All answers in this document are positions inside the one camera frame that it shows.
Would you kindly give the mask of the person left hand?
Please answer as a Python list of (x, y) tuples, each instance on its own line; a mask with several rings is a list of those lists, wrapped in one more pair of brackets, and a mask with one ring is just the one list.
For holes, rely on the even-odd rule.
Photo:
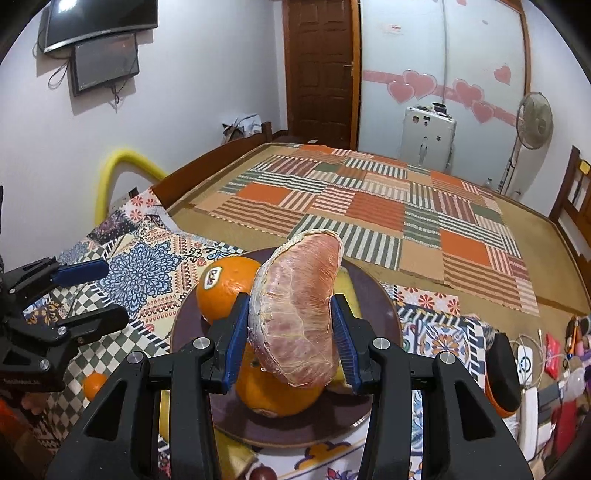
[(25, 393), (12, 397), (7, 392), (1, 393), (1, 399), (10, 407), (18, 408), (21, 411), (29, 411), (35, 416), (41, 415), (46, 410), (49, 396), (49, 393)]

